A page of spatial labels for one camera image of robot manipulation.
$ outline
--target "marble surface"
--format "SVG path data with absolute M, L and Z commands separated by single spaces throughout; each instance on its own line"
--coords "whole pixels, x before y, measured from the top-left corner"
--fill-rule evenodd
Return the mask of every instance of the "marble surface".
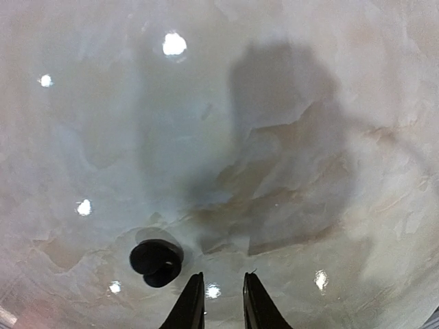
M 437 1 L 0 14 L 3 325 L 157 328 L 199 271 L 207 328 L 244 327 L 254 270 L 294 328 L 439 305 Z M 153 289 L 128 255 L 159 236 L 185 263 Z

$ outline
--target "white light spot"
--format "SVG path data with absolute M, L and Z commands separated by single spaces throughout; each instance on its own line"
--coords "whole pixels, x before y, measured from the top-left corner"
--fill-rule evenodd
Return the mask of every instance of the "white light spot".
M 114 293 L 115 295 L 121 292 L 121 283 L 120 281 L 113 281 L 111 282 L 111 285 L 109 286 L 110 291 Z
M 206 297 L 215 299 L 221 295 L 221 290 L 216 283 L 210 283 L 207 286 Z
M 45 88 L 49 88 L 50 86 L 52 86 L 54 83 L 52 82 L 52 78 L 50 77 L 50 75 L 46 74 L 44 76 L 42 76 L 38 82 L 40 82 L 42 87 Z
M 181 55 L 187 48 L 186 41 L 176 32 L 168 33 L 163 42 L 163 53 L 166 56 Z
M 324 289 L 326 288 L 326 286 L 328 284 L 327 274 L 323 270 L 317 271 L 316 277 L 314 278 L 314 283 L 320 289 L 320 291 L 324 294 Z
M 91 214 L 90 200 L 85 199 L 83 202 L 78 202 L 79 206 L 76 209 L 81 216 L 89 216 Z

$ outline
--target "black round object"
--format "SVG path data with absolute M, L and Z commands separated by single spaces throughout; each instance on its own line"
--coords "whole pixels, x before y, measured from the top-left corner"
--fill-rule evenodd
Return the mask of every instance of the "black round object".
M 160 239 L 145 240 L 131 251 L 130 263 L 146 284 L 161 288 L 181 272 L 183 252 L 176 245 Z

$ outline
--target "floor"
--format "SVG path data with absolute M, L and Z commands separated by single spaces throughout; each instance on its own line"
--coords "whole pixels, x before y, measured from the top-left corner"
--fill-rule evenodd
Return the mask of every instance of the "floor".
M 295 328 L 439 305 L 436 0 L 0 4 L 3 328 L 157 328 L 256 271 Z M 153 289 L 129 264 L 179 243 Z

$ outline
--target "polished floor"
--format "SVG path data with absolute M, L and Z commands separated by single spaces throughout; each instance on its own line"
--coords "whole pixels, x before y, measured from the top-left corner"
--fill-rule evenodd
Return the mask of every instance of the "polished floor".
M 439 305 L 436 0 L 0 3 L 3 328 L 161 325 L 256 271 L 295 329 Z M 185 252 L 153 289 L 144 239 Z

